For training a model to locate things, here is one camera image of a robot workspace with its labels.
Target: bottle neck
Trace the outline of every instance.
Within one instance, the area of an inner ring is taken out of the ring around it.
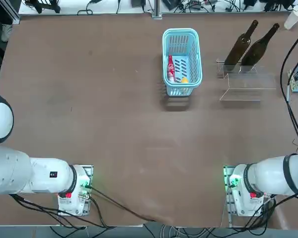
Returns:
[[[256,27],[258,25],[258,21],[253,21],[248,30],[244,33],[244,38],[249,39],[250,36],[253,34],[255,31]]]
[[[277,30],[278,30],[278,27],[273,26],[272,29],[270,29],[269,32],[267,32],[267,34],[262,39],[260,39],[260,41],[262,43],[268,43]]]

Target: yellow object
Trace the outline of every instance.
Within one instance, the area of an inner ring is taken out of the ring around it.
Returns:
[[[182,80],[181,80],[181,83],[189,83],[189,81],[186,77],[183,77]]]

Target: clear acrylic stand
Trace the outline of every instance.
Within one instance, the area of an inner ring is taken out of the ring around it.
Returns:
[[[261,101],[265,93],[276,89],[274,75],[264,66],[224,66],[217,60],[217,74],[227,82],[220,101]]]

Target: white shelf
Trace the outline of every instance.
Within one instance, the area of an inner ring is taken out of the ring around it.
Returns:
[[[22,0],[19,14],[20,15],[77,15],[79,10],[85,10],[89,0],[60,0],[59,6],[61,8],[60,13],[55,13],[54,10],[43,9],[41,14],[38,14],[35,9],[32,9],[24,4]],[[102,0],[95,4],[90,4],[88,9],[93,11],[93,14],[115,14],[118,7],[118,0]],[[145,11],[151,13],[149,0],[146,0]],[[119,13],[143,13],[141,7],[132,7],[131,0],[121,0]]]
[[[241,3],[240,8],[241,11],[245,8],[245,5],[243,4],[243,0],[236,0],[235,5],[239,8],[239,1]],[[55,13],[53,10],[44,9],[40,15],[76,15],[79,10],[86,9],[86,5],[89,2],[89,0],[60,0],[59,6],[61,8],[60,13]],[[184,0],[183,4],[185,5],[188,2],[188,0]],[[150,3],[154,9],[154,0],[150,0]],[[249,6],[245,12],[261,12],[264,10],[266,3],[257,2],[255,6]],[[215,3],[215,12],[225,12],[225,9],[229,7],[229,2],[226,2],[224,0],[219,0],[217,3]],[[91,9],[93,11],[93,14],[115,14],[118,7],[118,0],[102,0],[95,4],[90,4],[88,6],[88,9]],[[204,5],[204,7],[212,13],[212,8],[210,5]],[[165,6],[165,4],[160,0],[160,12],[161,13],[173,13],[175,9],[169,11],[169,9]],[[145,11],[151,13],[151,7],[149,4],[149,0],[146,0],[145,5]],[[207,13],[205,9],[201,10],[193,10],[192,12],[199,12],[199,13]],[[143,13],[143,10],[141,7],[135,7],[133,8],[131,6],[131,0],[121,0],[120,2],[120,9],[119,13]],[[20,9],[19,9],[20,15],[39,15],[35,9],[32,9],[24,4],[24,0],[22,0]]]
[[[183,5],[185,6],[185,4],[188,2],[188,0],[184,0],[183,1]],[[244,0],[236,0],[235,5],[237,6],[237,8],[239,8],[239,2],[240,2],[240,9],[241,12],[243,11],[243,9],[245,8],[245,5],[243,4]],[[255,6],[249,6],[245,12],[261,12],[264,10],[266,3],[265,2],[259,2],[257,1],[257,3],[255,4]],[[205,7],[210,13],[213,12],[212,11],[212,7],[210,5],[202,5],[203,7]],[[215,3],[215,12],[225,12],[226,8],[229,8],[229,2],[226,2],[224,0],[218,0],[218,2]],[[160,12],[162,13],[173,13],[175,11],[175,9],[170,10],[166,7],[166,5],[163,3],[162,0],[160,0]],[[205,9],[201,9],[201,10],[194,10],[191,9],[191,12],[205,12],[207,13],[207,11]]]

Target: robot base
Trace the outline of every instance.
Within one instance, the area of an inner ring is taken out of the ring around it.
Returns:
[[[84,185],[90,185],[93,180],[93,165],[73,165],[77,174],[77,181],[74,191],[65,194],[65,197],[58,195],[59,210],[66,211],[75,216],[86,216],[90,210],[90,189]]]
[[[229,177],[229,186],[234,198],[236,214],[238,216],[254,215],[255,211],[263,204],[264,196],[253,197],[245,187],[244,170],[246,165],[241,164],[235,167],[233,174]]]

